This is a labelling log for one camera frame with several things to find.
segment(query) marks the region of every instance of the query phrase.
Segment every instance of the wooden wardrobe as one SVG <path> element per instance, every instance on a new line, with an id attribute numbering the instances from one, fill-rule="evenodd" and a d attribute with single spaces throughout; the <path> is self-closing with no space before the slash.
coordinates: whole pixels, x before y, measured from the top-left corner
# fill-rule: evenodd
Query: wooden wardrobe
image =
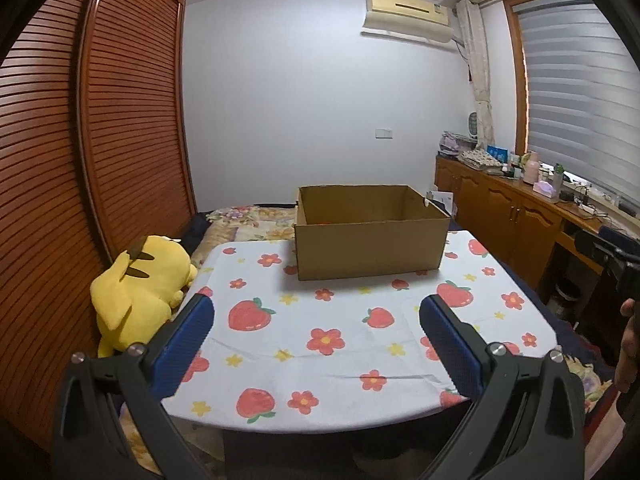
<path id="1" fill-rule="evenodd" d="M 49 449 L 69 357 L 95 354 L 89 285 L 195 213 L 184 0 L 47 0 L 0 67 L 0 415 Z"/>

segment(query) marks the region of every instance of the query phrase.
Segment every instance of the metal screw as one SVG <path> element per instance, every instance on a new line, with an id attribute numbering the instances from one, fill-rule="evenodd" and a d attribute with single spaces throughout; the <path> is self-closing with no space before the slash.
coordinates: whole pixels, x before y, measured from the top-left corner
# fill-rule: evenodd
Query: metal screw
<path id="1" fill-rule="evenodd" d="M 555 363 L 561 363 L 562 361 L 564 361 L 562 352 L 559 352 L 558 350 L 552 350 L 551 352 L 549 352 L 549 357 L 551 357 L 551 360 Z"/>
<path id="2" fill-rule="evenodd" d="M 79 365 L 82 361 L 84 361 L 84 354 L 82 352 L 75 352 L 71 356 L 71 362 L 75 365 Z"/>
<path id="3" fill-rule="evenodd" d="M 505 355 L 507 353 L 507 347 L 502 343 L 491 343 L 489 345 L 489 351 L 493 355 Z"/>
<path id="4" fill-rule="evenodd" d="M 142 355 L 145 351 L 145 346 L 142 343 L 133 343 L 129 348 L 127 348 L 127 354 L 133 355 L 133 357 L 138 357 Z"/>

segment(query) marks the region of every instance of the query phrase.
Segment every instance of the human hand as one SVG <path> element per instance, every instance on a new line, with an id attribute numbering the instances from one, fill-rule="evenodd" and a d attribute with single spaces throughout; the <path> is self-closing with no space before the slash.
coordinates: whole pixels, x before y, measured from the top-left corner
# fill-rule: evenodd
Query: human hand
<path id="1" fill-rule="evenodd" d="M 622 393 L 627 393 L 631 384 L 638 376 L 638 363 L 636 358 L 640 354 L 640 333 L 636 333 L 634 329 L 634 300 L 626 300 L 620 307 L 620 314 L 628 317 L 625 332 L 622 335 L 620 343 L 620 357 L 616 366 L 615 384 L 616 388 Z"/>

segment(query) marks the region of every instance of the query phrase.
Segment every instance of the window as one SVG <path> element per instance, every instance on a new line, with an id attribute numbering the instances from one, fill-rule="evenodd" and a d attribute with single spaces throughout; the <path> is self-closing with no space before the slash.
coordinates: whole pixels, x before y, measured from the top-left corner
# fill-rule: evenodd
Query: window
<path id="1" fill-rule="evenodd" d="M 640 203 L 640 72 L 622 40 L 591 0 L 505 5 L 520 151 Z"/>

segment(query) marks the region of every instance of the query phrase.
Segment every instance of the open cardboard box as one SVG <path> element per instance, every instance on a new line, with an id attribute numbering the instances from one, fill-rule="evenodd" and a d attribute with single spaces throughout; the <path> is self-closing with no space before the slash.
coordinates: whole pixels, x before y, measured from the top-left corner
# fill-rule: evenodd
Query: open cardboard box
<path id="1" fill-rule="evenodd" d="M 300 280 L 379 276 L 440 266 L 449 216 L 409 186 L 298 190 Z"/>

